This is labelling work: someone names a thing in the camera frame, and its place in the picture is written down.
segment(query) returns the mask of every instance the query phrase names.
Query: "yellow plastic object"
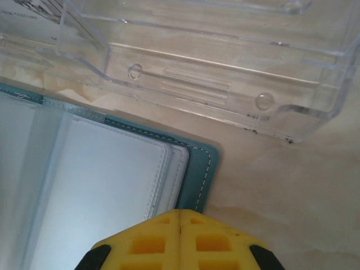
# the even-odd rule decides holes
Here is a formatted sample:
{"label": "yellow plastic object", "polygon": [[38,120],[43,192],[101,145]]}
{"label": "yellow plastic object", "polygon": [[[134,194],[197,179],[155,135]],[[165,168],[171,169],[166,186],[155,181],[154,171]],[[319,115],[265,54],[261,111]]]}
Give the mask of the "yellow plastic object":
{"label": "yellow plastic object", "polygon": [[265,244],[192,210],[172,210],[109,237],[101,270],[260,270],[249,247]]}

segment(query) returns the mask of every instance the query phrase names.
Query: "plastic case lid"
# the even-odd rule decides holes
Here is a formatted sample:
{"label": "plastic case lid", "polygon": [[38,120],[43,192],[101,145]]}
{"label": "plastic case lid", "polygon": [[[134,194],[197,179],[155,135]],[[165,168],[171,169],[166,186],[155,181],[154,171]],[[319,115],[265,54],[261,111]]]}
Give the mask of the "plastic case lid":
{"label": "plastic case lid", "polygon": [[57,41],[1,14],[6,61],[289,141],[340,112],[359,63],[357,0],[42,2]]}

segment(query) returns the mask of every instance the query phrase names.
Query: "teal leather cover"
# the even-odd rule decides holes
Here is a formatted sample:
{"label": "teal leather cover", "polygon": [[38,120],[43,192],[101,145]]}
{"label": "teal leather cover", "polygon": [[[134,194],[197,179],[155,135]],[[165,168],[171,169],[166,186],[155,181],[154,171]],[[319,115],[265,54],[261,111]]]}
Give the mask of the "teal leather cover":
{"label": "teal leather cover", "polygon": [[[40,94],[2,83],[0,83],[0,92],[38,104],[42,104],[44,100],[44,97]],[[89,112],[88,115],[97,114],[95,111],[75,105],[71,106],[71,112],[74,111],[74,107],[77,107],[78,111],[81,111],[81,116],[85,118],[87,115],[84,113],[85,111]],[[150,128],[111,115],[105,115],[101,121],[102,123],[112,127],[186,147],[189,152],[189,160],[176,207],[179,209],[192,209],[198,212],[203,212],[216,168],[219,163],[219,151],[214,146],[175,134],[163,132],[161,130]]]}

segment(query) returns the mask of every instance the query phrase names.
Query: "clear plastic case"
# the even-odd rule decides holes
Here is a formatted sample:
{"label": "clear plastic case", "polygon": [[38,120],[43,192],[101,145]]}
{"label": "clear plastic case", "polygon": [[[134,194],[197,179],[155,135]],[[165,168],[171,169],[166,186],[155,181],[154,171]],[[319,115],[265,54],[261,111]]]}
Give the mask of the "clear plastic case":
{"label": "clear plastic case", "polygon": [[0,13],[4,62],[289,141],[337,116],[359,63],[358,0],[42,2],[58,38]]}

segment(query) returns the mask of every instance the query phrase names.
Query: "white table surface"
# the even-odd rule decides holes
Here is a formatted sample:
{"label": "white table surface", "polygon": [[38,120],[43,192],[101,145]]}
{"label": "white table surface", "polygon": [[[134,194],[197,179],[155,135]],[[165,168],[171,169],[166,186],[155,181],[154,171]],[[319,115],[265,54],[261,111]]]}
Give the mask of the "white table surface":
{"label": "white table surface", "polygon": [[205,214],[267,242],[286,269],[360,269],[360,75],[342,113],[296,144],[20,67],[2,76],[216,145],[221,162]]}

